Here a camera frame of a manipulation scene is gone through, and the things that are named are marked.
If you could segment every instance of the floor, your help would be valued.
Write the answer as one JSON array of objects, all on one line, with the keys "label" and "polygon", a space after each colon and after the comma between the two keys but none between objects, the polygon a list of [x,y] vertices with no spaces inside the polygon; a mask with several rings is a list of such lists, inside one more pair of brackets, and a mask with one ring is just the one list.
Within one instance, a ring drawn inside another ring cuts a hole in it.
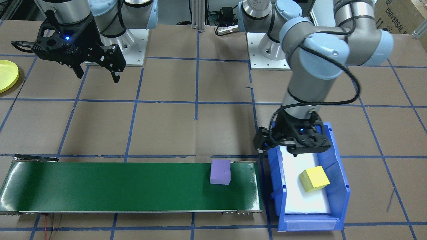
[{"label": "floor", "polygon": [[[145,68],[127,67],[114,84],[105,69],[83,66],[78,79],[10,46],[32,41],[39,25],[0,22],[0,58],[21,73],[0,94],[0,179],[14,153],[74,162],[259,161],[251,139],[279,107],[291,72],[250,70],[243,33],[159,25]],[[320,111],[351,188],[343,231],[277,232],[262,159],[262,214],[55,214],[52,239],[427,239],[427,53],[409,36],[394,38],[381,66],[349,67],[362,84],[359,101]],[[327,100],[353,94],[343,75]],[[0,216],[0,239],[44,239],[44,226],[40,215]]]}]

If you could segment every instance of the blue plastic bin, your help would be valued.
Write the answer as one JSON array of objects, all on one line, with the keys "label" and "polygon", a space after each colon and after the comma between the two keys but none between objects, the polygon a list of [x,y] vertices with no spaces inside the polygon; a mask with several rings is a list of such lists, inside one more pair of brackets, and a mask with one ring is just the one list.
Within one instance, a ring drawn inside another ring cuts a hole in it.
[{"label": "blue plastic bin", "polygon": [[280,147],[268,150],[268,160],[273,182],[272,198],[276,214],[279,216],[278,231],[330,231],[342,230],[345,213],[350,199],[350,187],[339,156],[338,147],[330,123],[324,123],[331,148],[317,154],[330,184],[325,187],[328,196],[330,214],[285,214],[286,185]]}]

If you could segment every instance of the green conveyor belt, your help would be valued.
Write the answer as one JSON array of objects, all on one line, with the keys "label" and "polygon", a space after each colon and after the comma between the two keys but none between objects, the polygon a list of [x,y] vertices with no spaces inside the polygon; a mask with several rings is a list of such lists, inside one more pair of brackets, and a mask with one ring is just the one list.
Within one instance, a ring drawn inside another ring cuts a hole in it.
[{"label": "green conveyor belt", "polygon": [[13,162],[0,214],[262,210],[257,164],[231,164],[229,185],[211,164]]}]

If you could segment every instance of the metal mounting plate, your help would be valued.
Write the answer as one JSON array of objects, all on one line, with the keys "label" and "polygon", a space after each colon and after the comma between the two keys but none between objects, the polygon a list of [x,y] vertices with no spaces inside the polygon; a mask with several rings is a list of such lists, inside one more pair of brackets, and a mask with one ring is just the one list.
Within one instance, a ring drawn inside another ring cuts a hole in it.
[{"label": "metal mounting plate", "polygon": [[258,49],[265,33],[248,32],[248,51],[252,70],[281,70],[291,71],[286,59],[276,61],[264,57]]},{"label": "metal mounting plate", "polygon": [[[126,66],[143,67],[145,62],[149,30],[148,29],[129,29],[135,37],[135,43],[122,50],[126,60]],[[86,65],[98,65],[94,62],[86,62]]]}]

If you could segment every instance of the purple foam cube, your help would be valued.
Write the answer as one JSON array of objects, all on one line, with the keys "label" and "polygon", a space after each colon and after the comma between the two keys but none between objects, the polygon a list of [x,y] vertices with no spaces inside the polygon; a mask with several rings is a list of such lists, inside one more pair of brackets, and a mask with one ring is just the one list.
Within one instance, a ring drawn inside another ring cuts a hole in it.
[{"label": "purple foam cube", "polygon": [[211,184],[229,185],[231,181],[230,160],[212,159]]}]

